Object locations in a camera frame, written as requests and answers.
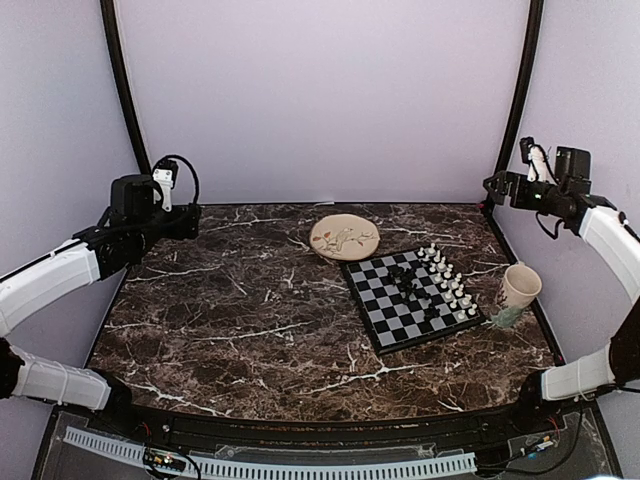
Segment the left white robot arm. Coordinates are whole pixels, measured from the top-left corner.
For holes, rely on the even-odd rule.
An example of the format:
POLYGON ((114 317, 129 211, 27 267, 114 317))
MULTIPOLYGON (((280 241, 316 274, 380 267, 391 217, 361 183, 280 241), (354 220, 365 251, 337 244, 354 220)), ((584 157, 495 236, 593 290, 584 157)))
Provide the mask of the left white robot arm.
POLYGON ((1 278, 1 397, 29 397, 101 411, 120 436, 141 427, 140 412, 128 404, 128 387, 107 373, 72 367, 30 354, 8 336, 22 322, 62 297, 141 262, 161 239, 198 236, 201 206, 153 207, 135 218, 107 208, 97 224, 1 278))

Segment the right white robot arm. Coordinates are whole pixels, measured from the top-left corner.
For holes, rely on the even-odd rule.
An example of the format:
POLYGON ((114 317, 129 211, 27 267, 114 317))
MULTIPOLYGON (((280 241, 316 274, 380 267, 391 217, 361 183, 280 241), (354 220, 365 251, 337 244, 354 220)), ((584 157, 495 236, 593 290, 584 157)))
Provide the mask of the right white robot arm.
POLYGON ((597 351, 561 366, 527 376, 510 424, 521 434, 534 432, 549 410, 567 400, 590 400, 613 390, 623 391, 639 378, 639 238, 625 214, 608 199, 590 191, 587 178, 566 175, 553 185, 524 174, 500 171, 483 186, 496 204, 504 202, 537 215, 554 216, 557 227, 571 231, 603 261, 597 279, 587 281, 595 299, 580 307, 575 302, 564 313, 579 314, 594 325, 598 313, 613 321, 624 319, 615 334, 597 351))

